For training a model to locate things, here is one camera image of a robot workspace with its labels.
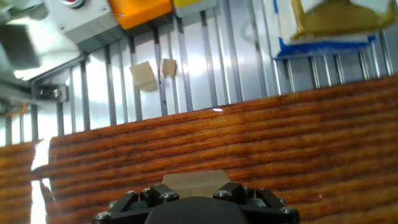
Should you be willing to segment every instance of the wooden cube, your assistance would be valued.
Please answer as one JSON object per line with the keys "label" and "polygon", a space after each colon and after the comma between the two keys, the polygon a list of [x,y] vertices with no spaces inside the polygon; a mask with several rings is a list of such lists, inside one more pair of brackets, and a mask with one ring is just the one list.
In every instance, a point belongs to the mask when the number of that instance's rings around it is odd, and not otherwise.
{"label": "wooden cube", "polygon": [[149,62],[130,67],[134,86],[142,91],[157,90],[157,82]]}
{"label": "wooden cube", "polygon": [[175,76],[177,73],[177,61],[172,59],[163,59],[163,74],[166,76]]}

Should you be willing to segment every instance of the gray control box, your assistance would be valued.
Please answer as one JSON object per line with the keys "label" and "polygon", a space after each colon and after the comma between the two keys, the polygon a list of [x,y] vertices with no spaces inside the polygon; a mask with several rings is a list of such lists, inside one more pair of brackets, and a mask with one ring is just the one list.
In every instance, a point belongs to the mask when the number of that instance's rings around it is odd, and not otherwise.
{"label": "gray control box", "polygon": [[116,40],[125,32],[116,22],[107,0],[44,0],[58,31],[76,43],[82,51],[90,53]]}

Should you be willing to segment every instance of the brown tape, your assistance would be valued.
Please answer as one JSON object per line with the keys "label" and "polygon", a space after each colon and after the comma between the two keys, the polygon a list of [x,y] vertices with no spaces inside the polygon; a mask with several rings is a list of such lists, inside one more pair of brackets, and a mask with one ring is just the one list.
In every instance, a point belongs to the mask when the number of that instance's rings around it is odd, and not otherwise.
{"label": "brown tape", "polygon": [[349,0],[329,0],[304,13],[301,0],[291,1],[298,29],[292,40],[375,32],[397,20],[393,1],[385,15]]}

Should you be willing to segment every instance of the blue tape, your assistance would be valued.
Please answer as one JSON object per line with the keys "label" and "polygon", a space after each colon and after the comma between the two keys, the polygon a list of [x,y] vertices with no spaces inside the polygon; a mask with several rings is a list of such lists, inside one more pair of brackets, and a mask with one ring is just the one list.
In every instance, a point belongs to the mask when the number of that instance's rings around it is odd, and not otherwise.
{"label": "blue tape", "polygon": [[274,0],[274,10],[275,13],[278,14],[278,6],[276,5],[276,0]]}
{"label": "blue tape", "polygon": [[330,54],[335,53],[342,50],[361,50],[366,48],[370,43],[376,40],[376,36],[369,36],[367,43],[355,43],[355,42],[317,42],[317,43],[308,43],[308,44],[300,44],[300,45],[285,45],[282,38],[279,37],[279,46],[280,52],[277,56],[285,57],[285,56],[294,56],[300,54],[313,54],[313,55],[321,55],[321,54]]}

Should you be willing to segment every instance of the metal bracket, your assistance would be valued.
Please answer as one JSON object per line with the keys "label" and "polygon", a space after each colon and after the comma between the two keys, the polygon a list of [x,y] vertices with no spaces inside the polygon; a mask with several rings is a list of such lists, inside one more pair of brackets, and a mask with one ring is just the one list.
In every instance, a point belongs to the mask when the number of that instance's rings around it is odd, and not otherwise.
{"label": "metal bracket", "polygon": [[33,86],[33,100],[65,102],[69,100],[69,87],[66,85],[44,85]]}

